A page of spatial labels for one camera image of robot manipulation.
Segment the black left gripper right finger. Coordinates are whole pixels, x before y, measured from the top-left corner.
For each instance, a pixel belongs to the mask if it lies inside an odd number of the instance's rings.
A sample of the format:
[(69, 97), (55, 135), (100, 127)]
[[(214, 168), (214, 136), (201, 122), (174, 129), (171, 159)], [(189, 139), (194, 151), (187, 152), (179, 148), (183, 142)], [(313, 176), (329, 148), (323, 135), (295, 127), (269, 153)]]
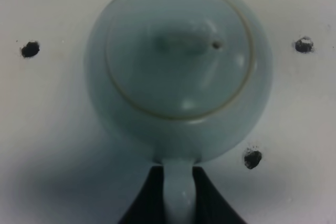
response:
[(246, 224), (213, 185), (203, 168), (193, 168), (196, 186), (195, 223)]

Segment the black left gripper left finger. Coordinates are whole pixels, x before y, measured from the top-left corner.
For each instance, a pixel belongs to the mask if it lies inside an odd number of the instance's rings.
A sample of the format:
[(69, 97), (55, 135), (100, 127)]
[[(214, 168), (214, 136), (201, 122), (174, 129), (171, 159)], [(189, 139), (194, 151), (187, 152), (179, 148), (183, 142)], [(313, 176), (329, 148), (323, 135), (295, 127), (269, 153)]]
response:
[(118, 221), (121, 224), (166, 223), (163, 206), (163, 167), (153, 166), (138, 196)]

